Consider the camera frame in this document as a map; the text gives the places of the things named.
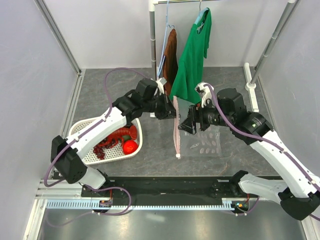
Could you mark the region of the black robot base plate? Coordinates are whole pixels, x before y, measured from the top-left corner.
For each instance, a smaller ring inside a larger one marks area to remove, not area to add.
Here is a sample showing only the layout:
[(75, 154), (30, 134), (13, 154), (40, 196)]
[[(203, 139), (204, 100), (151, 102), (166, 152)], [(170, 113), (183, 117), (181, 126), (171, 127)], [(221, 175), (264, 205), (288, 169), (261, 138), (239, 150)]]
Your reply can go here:
[(121, 187), (132, 205), (218, 205), (222, 199), (247, 199), (230, 176), (113, 176), (105, 188)]

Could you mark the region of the clear zip top bag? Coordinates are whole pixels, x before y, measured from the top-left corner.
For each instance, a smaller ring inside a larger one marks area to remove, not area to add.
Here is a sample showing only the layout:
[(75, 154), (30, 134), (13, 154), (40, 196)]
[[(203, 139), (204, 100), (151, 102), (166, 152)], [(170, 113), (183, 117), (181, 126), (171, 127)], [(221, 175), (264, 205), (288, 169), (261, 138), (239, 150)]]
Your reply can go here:
[(210, 126), (207, 130), (201, 131), (197, 124), (197, 132), (192, 135), (178, 129), (187, 117), (190, 102), (183, 99), (173, 98), (173, 106), (176, 110), (176, 117), (173, 125), (173, 142), (175, 147), (175, 157), (220, 157), (222, 156), (220, 144), (220, 129), (217, 126)]

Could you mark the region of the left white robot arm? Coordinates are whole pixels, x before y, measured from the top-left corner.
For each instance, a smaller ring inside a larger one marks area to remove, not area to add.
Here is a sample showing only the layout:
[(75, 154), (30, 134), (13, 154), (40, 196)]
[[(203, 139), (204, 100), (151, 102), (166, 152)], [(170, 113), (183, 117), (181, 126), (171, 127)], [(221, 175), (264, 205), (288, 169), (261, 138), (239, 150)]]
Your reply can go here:
[(96, 120), (66, 138), (58, 135), (51, 142), (51, 164), (68, 184), (88, 185), (99, 197), (106, 196), (110, 185), (99, 170), (83, 163), (83, 158), (98, 143), (114, 131), (140, 118), (143, 113), (154, 113), (159, 120), (173, 119), (176, 110), (165, 94), (166, 80), (144, 78), (135, 89), (117, 98)]

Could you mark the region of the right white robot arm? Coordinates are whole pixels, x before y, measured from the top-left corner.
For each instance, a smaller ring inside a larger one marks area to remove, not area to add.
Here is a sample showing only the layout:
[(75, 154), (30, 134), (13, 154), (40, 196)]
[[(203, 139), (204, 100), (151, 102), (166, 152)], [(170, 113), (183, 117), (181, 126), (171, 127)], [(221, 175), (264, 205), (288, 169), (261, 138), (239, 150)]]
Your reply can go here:
[(258, 112), (248, 111), (243, 96), (234, 88), (214, 93), (208, 83), (195, 87), (200, 102), (191, 105), (179, 130), (190, 134), (210, 126), (228, 127), (232, 134), (259, 153), (282, 178), (264, 179), (240, 170), (230, 180), (235, 197), (253, 194), (279, 204), (292, 218), (302, 221), (320, 206), (320, 178), (287, 149), (273, 126)]

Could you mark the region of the red toy lobster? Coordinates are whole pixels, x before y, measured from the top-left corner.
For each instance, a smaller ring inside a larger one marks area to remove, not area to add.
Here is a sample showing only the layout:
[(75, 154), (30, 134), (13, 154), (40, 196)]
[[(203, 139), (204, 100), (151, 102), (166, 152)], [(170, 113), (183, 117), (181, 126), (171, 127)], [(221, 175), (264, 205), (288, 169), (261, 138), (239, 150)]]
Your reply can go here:
[(111, 149), (118, 144), (124, 144), (124, 136), (129, 136), (131, 140), (136, 140), (138, 136), (138, 130), (135, 125), (130, 127), (121, 127), (110, 135), (108, 135), (104, 140), (97, 144), (98, 147), (105, 147), (106, 149)]

